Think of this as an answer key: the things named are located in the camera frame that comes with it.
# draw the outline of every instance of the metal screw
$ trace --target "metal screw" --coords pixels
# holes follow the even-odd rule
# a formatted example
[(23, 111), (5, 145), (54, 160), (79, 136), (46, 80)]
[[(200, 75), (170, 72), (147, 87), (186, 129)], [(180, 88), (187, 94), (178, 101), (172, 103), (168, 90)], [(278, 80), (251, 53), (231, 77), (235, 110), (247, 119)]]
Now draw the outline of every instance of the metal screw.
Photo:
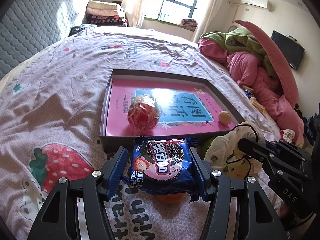
[(99, 177), (100, 175), (101, 175), (101, 171), (94, 171), (92, 173), (92, 176), (94, 176), (94, 177)]
[(67, 178), (65, 178), (65, 177), (62, 177), (62, 178), (60, 178), (59, 179), (59, 183), (65, 183), (67, 181)]
[(215, 177), (220, 177), (221, 176), (221, 171), (213, 171), (212, 175)]
[(247, 178), (247, 180), (248, 180), (248, 182), (250, 182), (250, 183), (255, 183), (256, 182), (256, 179), (254, 178), (254, 177), (248, 177)]

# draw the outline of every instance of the green blanket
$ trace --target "green blanket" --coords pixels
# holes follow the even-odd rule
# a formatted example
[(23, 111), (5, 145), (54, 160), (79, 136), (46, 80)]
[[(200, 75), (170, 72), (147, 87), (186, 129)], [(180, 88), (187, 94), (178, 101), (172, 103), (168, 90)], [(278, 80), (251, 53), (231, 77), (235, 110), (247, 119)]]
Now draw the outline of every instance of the green blanket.
[(268, 75), (277, 78), (277, 74), (263, 47), (258, 40), (245, 28), (238, 28), (229, 33), (212, 32), (202, 34), (200, 39), (215, 41), (221, 48), (229, 52), (247, 51), (261, 59), (266, 66)]

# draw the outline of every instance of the mattress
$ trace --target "mattress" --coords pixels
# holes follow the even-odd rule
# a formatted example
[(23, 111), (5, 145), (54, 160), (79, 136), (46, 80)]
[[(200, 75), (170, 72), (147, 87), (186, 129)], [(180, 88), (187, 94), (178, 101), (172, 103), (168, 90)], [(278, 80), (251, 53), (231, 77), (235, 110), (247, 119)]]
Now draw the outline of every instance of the mattress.
[[(17, 239), (27, 239), (59, 177), (84, 177), (112, 158), (102, 149), (99, 126), (115, 68), (205, 78), (246, 120), (255, 122), (267, 140), (280, 138), (275, 122), (256, 110), (228, 71), (201, 55), (196, 44), (152, 30), (88, 28), (47, 47), (0, 81), (0, 216)], [(263, 171), (254, 176), (279, 208), (268, 176)], [(209, 203), (188, 201), (186, 195), (182, 204), (167, 206), (121, 182), (105, 206), (117, 239), (195, 240)], [(81, 199), (78, 207), (81, 238), (88, 239)], [(232, 199), (227, 239), (233, 237), (235, 211)]]
[(0, 22), (0, 79), (81, 25), (86, 0), (15, 0)]

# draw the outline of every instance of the oreo package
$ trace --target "oreo package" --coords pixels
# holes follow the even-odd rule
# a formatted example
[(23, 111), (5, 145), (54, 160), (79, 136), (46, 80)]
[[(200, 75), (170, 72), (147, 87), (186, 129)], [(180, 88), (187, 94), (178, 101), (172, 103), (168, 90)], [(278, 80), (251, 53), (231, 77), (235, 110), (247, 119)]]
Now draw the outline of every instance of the oreo package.
[(192, 161), (187, 139), (146, 140), (136, 145), (126, 182), (153, 195), (187, 192), (198, 197), (192, 177)]

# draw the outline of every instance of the television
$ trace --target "television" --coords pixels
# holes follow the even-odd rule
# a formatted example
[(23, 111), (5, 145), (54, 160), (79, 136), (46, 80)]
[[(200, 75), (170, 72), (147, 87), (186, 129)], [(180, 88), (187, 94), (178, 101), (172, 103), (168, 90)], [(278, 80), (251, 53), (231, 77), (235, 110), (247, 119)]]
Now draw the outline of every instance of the television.
[(296, 39), (294, 41), (293, 38), (291, 39), (276, 31), (273, 31), (271, 39), (279, 47), (290, 67), (297, 70), (304, 56), (304, 48), (295, 42)]

